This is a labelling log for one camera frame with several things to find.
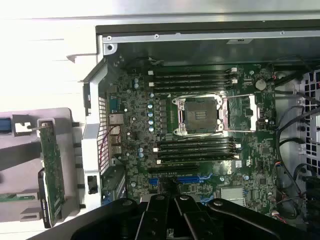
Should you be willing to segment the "silver chipset heatsink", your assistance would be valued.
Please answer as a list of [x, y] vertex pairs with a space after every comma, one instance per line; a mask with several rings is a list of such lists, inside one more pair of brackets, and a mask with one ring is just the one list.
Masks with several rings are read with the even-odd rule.
[[244, 190], [242, 187], [222, 187], [220, 189], [220, 197], [237, 205], [246, 206]]

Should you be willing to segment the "blue expansion slot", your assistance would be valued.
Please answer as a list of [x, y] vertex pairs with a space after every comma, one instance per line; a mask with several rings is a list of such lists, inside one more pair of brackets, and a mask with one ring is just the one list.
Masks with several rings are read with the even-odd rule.
[[[175, 179], [180, 184], [196, 184], [202, 183], [203, 180], [199, 176], [179, 176]], [[156, 186], [159, 182], [158, 178], [150, 178], [148, 183], [152, 186]]]

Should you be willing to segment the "black expansion slot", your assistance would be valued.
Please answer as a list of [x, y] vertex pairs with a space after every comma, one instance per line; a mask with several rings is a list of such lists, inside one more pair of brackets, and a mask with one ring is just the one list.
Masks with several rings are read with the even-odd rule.
[[198, 165], [171, 165], [171, 166], [160, 166], [160, 167], [151, 167], [147, 169], [147, 172], [150, 174], [159, 174], [159, 173], [171, 173], [171, 172], [188, 172], [198, 170]]

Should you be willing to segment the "black RAM slot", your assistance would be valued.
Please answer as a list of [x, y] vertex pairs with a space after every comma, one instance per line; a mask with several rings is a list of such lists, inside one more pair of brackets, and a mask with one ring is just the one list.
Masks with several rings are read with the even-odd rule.
[[192, 142], [163, 142], [158, 144], [160, 149], [165, 148], [191, 148], [191, 147], [212, 147], [227, 146], [235, 148], [237, 143], [234, 141], [192, 141]]
[[171, 86], [171, 87], [183, 87], [183, 86], [232, 86], [232, 82], [224, 82], [224, 81], [218, 81], [218, 82], [209, 82], [209, 81], [200, 81], [200, 82], [149, 82], [149, 87], [165, 87], [165, 86]]
[[204, 153], [189, 153], [189, 154], [167, 154], [158, 155], [159, 159], [178, 159], [178, 158], [207, 158], [207, 157], [232, 157], [235, 153], [232, 152], [204, 152]]
[[176, 154], [176, 153], [202, 153], [202, 152], [235, 152], [237, 148], [232, 147], [199, 147], [199, 148], [172, 148], [160, 149], [154, 148], [153, 152], [157, 154]]
[[173, 76], [173, 77], [155, 77], [153, 80], [156, 81], [184, 81], [184, 80], [234, 80], [237, 79], [235, 76]]
[[172, 71], [172, 72], [160, 72], [154, 70], [148, 70], [149, 76], [200, 76], [200, 75], [230, 75], [237, 74], [236, 71], [229, 70], [213, 70], [213, 71]]
[[164, 87], [155, 87], [153, 91], [155, 93], [169, 93], [169, 92], [216, 92], [216, 91], [224, 91], [230, 90], [231, 87], [172, 87], [172, 88], [164, 88]]
[[218, 161], [233, 161], [238, 160], [236, 157], [227, 157], [227, 158], [201, 158], [201, 159], [187, 159], [187, 160], [163, 160], [157, 159], [157, 165], [169, 165], [169, 164], [193, 164], [193, 163], [207, 163], [207, 162], [218, 162]]

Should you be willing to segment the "green motherboard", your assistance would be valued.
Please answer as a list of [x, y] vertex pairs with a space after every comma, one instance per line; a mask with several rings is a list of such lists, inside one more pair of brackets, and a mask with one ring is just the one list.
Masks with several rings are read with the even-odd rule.
[[[231, 71], [237, 74], [225, 75], [147, 75], [147, 71], [155, 72], [204, 72]], [[154, 78], [181, 76], [235, 76], [232, 80], [170, 80], [154, 81]], [[259, 91], [255, 82], [266, 81], [266, 89]], [[149, 82], [232, 82], [233, 85], [217, 86], [165, 86], [152, 87]], [[161, 92], [154, 88], [231, 88], [220, 91], [200, 92]], [[188, 65], [188, 66], [155, 66], [126, 67], [108, 85], [106, 96], [107, 131], [102, 138], [102, 145], [113, 164], [120, 164], [124, 169], [126, 183], [125, 194], [137, 201], [145, 201], [157, 194], [165, 180], [177, 185], [180, 193], [190, 195], [202, 204], [215, 198], [221, 198], [221, 188], [243, 188], [245, 207], [268, 215], [275, 203], [276, 191], [273, 186], [272, 168], [277, 159], [276, 154], [276, 106], [275, 84], [271, 74], [260, 64], [234, 65]], [[178, 126], [177, 107], [172, 100], [185, 95], [204, 95], [214, 93], [222, 96], [254, 94], [259, 107], [256, 132], [222, 132], [217, 135], [182, 137], [173, 134]], [[159, 149], [191, 149], [210, 147], [237, 148], [234, 156], [195, 157], [195, 158], [158, 158], [158, 155], [200, 154], [153, 152], [161, 143], [179, 142], [222, 142], [232, 141], [236, 147], [230, 146], [195, 146], [187, 148]], [[156, 160], [177, 161], [197, 159], [237, 158], [202, 163], [181, 163], [157, 165]], [[148, 173], [148, 168], [164, 166], [198, 165], [198, 170], [183, 172]], [[177, 177], [198, 176], [203, 182], [179, 183]], [[149, 184], [150, 178], [158, 178], [158, 184]]]

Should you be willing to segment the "black PC case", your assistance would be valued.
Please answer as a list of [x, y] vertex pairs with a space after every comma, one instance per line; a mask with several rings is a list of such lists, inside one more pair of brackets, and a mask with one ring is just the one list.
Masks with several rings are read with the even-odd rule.
[[[84, 80], [86, 124], [81, 149], [86, 204], [99, 208], [128, 198], [124, 168], [109, 159], [103, 146], [108, 130], [106, 89], [127, 67], [253, 65], [263, 66], [274, 82], [275, 151], [272, 168], [275, 220], [315, 235], [320, 240], [320, 177], [306, 163], [303, 100], [300, 84], [307, 73], [320, 70], [320, 18], [271, 21], [165, 22], [98, 25], [102, 58]], [[175, 198], [182, 194], [165, 180], [154, 195], [168, 198], [165, 240], [193, 240]]]

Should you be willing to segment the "CPU socket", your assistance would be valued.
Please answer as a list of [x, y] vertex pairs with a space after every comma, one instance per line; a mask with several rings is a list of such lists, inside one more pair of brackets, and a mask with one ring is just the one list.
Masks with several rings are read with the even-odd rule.
[[177, 107], [177, 128], [180, 137], [214, 136], [221, 134], [227, 124], [223, 117], [223, 97], [216, 93], [183, 95], [174, 98]]

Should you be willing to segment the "metal socket cover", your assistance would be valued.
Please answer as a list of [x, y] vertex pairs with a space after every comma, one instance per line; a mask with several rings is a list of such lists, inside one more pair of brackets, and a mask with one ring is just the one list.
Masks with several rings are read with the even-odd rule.
[[256, 131], [260, 109], [256, 104], [255, 95], [222, 98], [219, 114], [223, 129]]

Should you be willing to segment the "grey parts rack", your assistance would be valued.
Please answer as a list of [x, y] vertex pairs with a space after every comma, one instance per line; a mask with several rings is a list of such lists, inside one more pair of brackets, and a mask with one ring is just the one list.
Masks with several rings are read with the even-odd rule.
[[41, 143], [36, 131], [17, 133], [15, 124], [52, 122], [61, 155], [65, 203], [62, 218], [80, 211], [73, 141], [72, 114], [67, 107], [0, 112], [0, 120], [9, 120], [10, 133], [0, 133], [0, 194], [39, 194], [38, 172], [42, 168]]

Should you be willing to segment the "green RAM stick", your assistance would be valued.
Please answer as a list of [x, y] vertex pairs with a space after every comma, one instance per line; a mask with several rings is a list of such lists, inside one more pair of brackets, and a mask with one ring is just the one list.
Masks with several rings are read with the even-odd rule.
[[4, 202], [19, 202], [19, 201], [32, 201], [35, 200], [36, 197], [33, 195], [26, 195], [26, 196], [18, 196], [17, 194], [13, 193], [3, 193], [0, 194], [0, 203]]

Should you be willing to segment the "hard disk blue carrier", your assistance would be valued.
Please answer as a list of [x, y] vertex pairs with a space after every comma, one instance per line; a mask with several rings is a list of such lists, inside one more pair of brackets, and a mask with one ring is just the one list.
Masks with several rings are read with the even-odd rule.
[[0, 118], [0, 133], [11, 133], [11, 119], [10, 118]]

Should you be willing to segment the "perforated metal drive cage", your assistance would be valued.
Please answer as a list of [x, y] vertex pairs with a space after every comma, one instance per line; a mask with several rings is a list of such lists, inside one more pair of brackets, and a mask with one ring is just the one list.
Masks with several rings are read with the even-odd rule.
[[[303, 76], [299, 90], [304, 95], [320, 102], [320, 69]], [[319, 108], [319, 112], [305, 118], [305, 161], [309, 169], [320, 178], [320, 105], [304, 99], [305, 112]]]

